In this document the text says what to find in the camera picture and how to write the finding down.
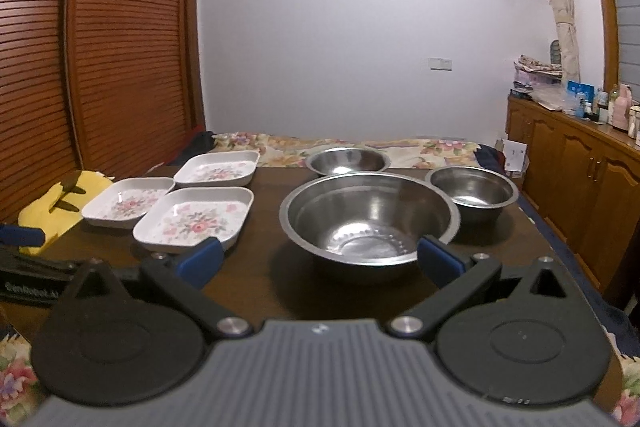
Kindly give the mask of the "floral square plate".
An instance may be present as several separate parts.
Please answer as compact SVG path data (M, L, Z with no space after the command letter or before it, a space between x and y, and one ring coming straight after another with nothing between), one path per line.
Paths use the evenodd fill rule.
M257 150L194 156L174 174L174 181L178 187L247 186L259 159Z
M120 180L91 199L81 216L95 227L131 230L175 186L166 176Z
M167 254L184 253L211 237L228 251L238 241L254 198L245 187L180 188L160 198L132 236L148 251Z

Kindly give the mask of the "wooden louvered wardrobe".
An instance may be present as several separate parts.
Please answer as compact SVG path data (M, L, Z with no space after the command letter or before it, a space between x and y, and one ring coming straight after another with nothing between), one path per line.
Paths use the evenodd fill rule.
M139 176L201 124L188 0L1 0L1 217L79 170Z

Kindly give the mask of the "pink thermos jug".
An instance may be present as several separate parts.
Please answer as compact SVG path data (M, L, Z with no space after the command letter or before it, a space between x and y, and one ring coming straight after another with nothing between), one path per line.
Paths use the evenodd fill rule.
M618 95L613 105L612 126L620 131L627 132L629 127L629 109L632 105L631 89L621 83L618 86Z

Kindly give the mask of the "white wall switch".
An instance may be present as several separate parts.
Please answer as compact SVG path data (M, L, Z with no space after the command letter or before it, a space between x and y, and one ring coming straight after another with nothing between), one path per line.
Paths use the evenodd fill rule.
M452 61L450 58L431 57L428 60L428 67L431 70L441 70L442 72L452 71Z

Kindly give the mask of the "medium steel bowl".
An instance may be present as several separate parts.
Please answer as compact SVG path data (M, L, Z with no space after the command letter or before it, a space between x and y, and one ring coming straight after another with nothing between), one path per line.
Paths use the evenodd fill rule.
M425 182L439 188L456 204L464 225L495 222L520 196L509 178L482 167L437 168L427 173Z

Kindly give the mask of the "wooden sideboard cabinet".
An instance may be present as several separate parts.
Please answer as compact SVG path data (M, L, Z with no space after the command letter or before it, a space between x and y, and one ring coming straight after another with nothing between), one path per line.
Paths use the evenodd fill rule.
M527 145L523 191L614 306L639 260L639 147L606 124L508 98L506 137Z

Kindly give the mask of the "folded floral cloth pile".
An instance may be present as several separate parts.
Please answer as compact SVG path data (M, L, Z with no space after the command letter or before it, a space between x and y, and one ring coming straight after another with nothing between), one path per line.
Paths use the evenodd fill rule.
M548 64L535 60L533 57L521 55L514 63L514 80L525 86L534 83L559 83L562 81L563 71L559 64Z

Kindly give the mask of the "small steel bowl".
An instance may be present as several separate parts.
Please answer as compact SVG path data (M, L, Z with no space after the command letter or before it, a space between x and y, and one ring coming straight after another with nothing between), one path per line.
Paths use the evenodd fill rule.
M334 146L305 159L305 166L317 176L338 176L352 172L383 172L390 158L378 150L362 146Z

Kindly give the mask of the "blue box on cabinet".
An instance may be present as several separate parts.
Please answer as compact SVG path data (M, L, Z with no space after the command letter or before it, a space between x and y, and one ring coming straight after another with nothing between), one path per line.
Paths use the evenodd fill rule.
M574 95L582 94L585 101L588 103L593 102L594 95L596 94L596 88L593 84L578 82L575 80L568 80L566 89L568 92L573 93Z

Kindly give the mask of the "white paper box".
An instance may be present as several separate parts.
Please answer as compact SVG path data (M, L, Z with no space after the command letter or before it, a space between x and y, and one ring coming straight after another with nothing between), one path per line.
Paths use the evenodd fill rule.
M525 170L527 159L526 143L504 140L502 153L506 172L523 172Z

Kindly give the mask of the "floral square plate front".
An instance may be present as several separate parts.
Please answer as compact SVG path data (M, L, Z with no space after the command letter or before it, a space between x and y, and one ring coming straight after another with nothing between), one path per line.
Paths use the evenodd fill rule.
M238 241L254 198L245 187L180 188L160 198L132 236L148 251L167 254L184 253L211 237L228 251Z

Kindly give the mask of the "large stainless steel bowl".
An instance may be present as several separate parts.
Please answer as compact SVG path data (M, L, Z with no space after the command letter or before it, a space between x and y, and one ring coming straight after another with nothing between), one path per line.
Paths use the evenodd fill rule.
M442 190L395 173L325 176L283 199L280 225L288 239L318 259L366 268L416 261L424 235L450 243L460 211Z

